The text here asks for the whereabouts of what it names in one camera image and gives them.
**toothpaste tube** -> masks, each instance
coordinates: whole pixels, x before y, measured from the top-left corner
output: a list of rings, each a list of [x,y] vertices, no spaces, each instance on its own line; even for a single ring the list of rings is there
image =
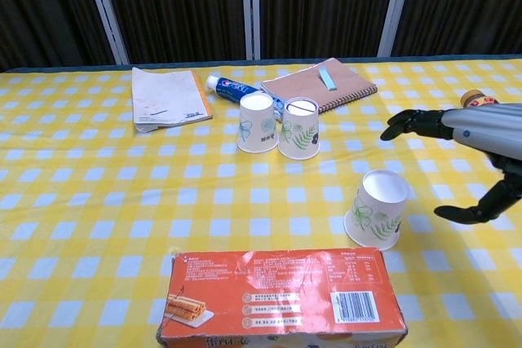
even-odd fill
[[[214,75],[210,75],[206,79],[206,87],[214,91],[220,97],[235,104],[238,104],[244,95],[259,91],[252,86],[244,85],[238,81],[231,81],[226,77],[215,77]],[[276,114],[276,119],[281,121],[285,103],[277,97],[274,97],[273,95],[271,96],[274,100],[274,113]]]

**orange snack box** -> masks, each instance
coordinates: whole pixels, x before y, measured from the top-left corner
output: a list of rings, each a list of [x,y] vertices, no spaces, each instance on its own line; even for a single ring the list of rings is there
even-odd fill
[[[170,348],[392,348],[408,332],[374,248],[181,253],[158,341]]]

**green leaf print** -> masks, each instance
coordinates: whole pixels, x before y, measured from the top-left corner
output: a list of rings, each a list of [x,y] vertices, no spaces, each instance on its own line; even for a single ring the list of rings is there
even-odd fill
[[[261,129],[264,132],[273,132],[276,130],[276,120],[273,118],[267,118],[266,120],[263,120],[261,123]]]
[[[295,147],[300,150],[306,150],[308,145],[313,139],[313,135],[316,133],[316,127],[311,126],[308,130],[304,130],[300,134],[295,134],[292,138],[292,141],[295,144]]]
[[[283,122],[281,136],[287,143],[290,143],[292,139],[292,123],[290,121]]]
[[[397,216],[393,220],[388,220],[386,222],[381,222],[381,223],[375,223],[372,227],[370,227],[370,230],[380,240],[386,240],[394,232],[399,231],[399,226],[400,226],[400,215]]]
[[[252,121],[242,121],[239,124],[239,132],[241,134],[241,138],[245,142],[250,136],[250,130],[252,129]]]
[[[353,223],[359,226],[362,231],[365,231],[365,227],[371,224],[371,216],[374,212],[372,208],[368,205],[364,205],[361,198],[357,196],[353,202],[352,212]]]

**brown notebook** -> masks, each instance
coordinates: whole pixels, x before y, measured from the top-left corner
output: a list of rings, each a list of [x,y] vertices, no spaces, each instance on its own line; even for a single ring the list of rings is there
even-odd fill
[[[319,74],[321,66],[326,67],[337,90],[328,90]],[[319,104],[319,113],[377,92],[374,83],[333,58],[296,73],[264,81],[261,89],[282,101],[296,97],[313,99]]]

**paper cup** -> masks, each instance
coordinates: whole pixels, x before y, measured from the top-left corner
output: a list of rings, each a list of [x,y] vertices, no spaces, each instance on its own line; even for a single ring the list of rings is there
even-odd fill
[[[244,95],[239,105],[237,146],[245,152],[252,153],[272,150],[279,140],[272,97],[255,92]]]
[[[303,160],[319,152],[319,110],[309,98],[286,101],[279,136],[279,151],[290,159]]]
[[[391,248],[399,240],[408,194],[408,183],[397,173],[370,171],[344,217],[346,233],[361,246]]]

